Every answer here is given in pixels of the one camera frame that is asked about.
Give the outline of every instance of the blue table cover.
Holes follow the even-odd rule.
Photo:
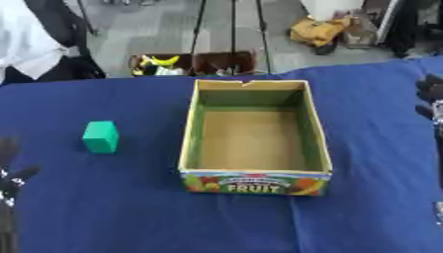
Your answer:
[[[442,252],[432,125],[414,111],[428,72],[443,58],[259,77],[310,82],[334,166],[322,198],[187,193],[176,165],[193,78],[2,87],[0,135],[22,140],[12,168],[43,167],[18,200],[21,252]],[[120,131],[116,154],[81,142],[101,120]]]

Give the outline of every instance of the colorful box print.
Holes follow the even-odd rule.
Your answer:
[[[189,191],[197,193],[322,195],[329,176],[248,173],[183,173]]]

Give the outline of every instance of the green block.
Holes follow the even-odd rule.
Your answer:
[[[114,153],[119,133],[113,122],[91,122],[85,129],[83,142],[93,153]]]

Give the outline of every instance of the tripod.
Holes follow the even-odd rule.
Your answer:
[[[234,75],[234,73],[235,73],[235,53],[236,53],[236,44],[235,44],[235,39],[236,39],[236,33],[235,33],[236,0],[230,0],[230,3],[231,3],[231,37],[230,37],[230,60],[229,61],[230,61],[231,74]],[[202,26],[202,20],[203,20],[203,15],[205,14],[206,4],[207,4],[207,0],[202,0],[202,2],[200,4],[199,17],[197,19],[197,24],[194,29],[194,38],[193,38],[193,42],[191,45],[191,55],[194,55],[195,50],[196,50],[197,39],[199,37],[200,28]],[[268,73],[271,74],[271,72],[272,72],[271,71],[271,62],[270,62],[270,58],[269,58],[268,42],[266,39],[267,24],[266,24],[264,17],[263,17],[262,1],[255,0],[255,4],[257,7],[260,32],[261,32],[261,36],[262,36],[262,40],[263,40],[263,47],[265,50],[266,66],[267,66]]]
[[[85,5],[82,0],[77,0],[78,7],[80,8],[81,15],[85,20],[86,26],[88,27],[88,31],[93,36],[98,36],[99,31],[92,26],[91,21],[89,20],[88,14],[86,13]]]

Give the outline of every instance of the open box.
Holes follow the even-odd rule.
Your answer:
[[[197,80],[179,170],[193,192],[321,195],[332,166],[308,82]]]

